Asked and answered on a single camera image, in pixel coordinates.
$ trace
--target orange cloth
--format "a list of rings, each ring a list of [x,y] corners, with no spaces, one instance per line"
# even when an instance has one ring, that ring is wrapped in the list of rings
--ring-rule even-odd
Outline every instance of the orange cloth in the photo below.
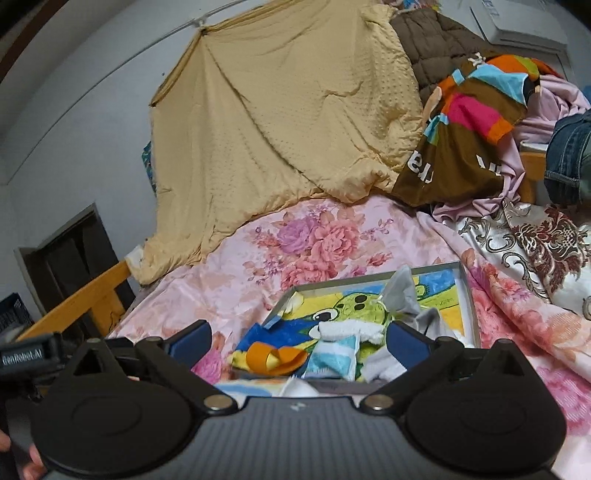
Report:
[[[254,342],[246,352],[246,364],[254,374],[287,375],[304,365],[308,353],[292,346],[277,349],[267,343]]]

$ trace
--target grey cloth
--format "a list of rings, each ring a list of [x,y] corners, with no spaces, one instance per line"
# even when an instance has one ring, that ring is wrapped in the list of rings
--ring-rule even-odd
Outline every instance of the grey cloth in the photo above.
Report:
[[[440,336],[457,338],[452,329],[441,318],[435,307],[425,309],[417,300],[417,289],[408,265],[394,272],[378,300],[392,316],[421,332],[432,340]]]
[[[388,280],[388,283],[386,283],[382,293],[379,295],[378,300],[392,314],[402,313],[416,317],[416,315],[421,313],[413,275],[408,265],[404,265],[394,272],[394,275]]]

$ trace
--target black plastic crate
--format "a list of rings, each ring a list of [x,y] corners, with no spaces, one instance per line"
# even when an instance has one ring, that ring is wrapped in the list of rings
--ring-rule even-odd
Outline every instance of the black plastic crate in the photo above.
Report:
[[[33,319],[18,293],[12,293],[0,301],[0,333],[8,328],[33,325]]]

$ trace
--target yellow quilt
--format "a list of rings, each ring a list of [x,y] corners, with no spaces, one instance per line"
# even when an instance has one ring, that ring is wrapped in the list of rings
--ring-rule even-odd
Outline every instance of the yellow quilt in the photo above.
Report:
[[[152,100],[157,231],[130,265],[140,283],[300,199],[392,190],[422,107],[393,10],[370,1],[275,0],[196,35]]]

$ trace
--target white towel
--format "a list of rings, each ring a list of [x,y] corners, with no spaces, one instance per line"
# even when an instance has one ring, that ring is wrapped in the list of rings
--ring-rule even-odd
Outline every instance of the white towel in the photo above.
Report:
[[[383,346],[365,359],[361,368],[361,376],[366,382],[371,382],[376,378],[391,382],[405,371],[406,368],[388,352],[387,347]]]
[[[384,343],[384,326],[364,320],[347,319],[339,322],[320,322],[318,324],[320,338],[326,342],[335,342],[352,335],[359,335],[361,342],[374,345]]]

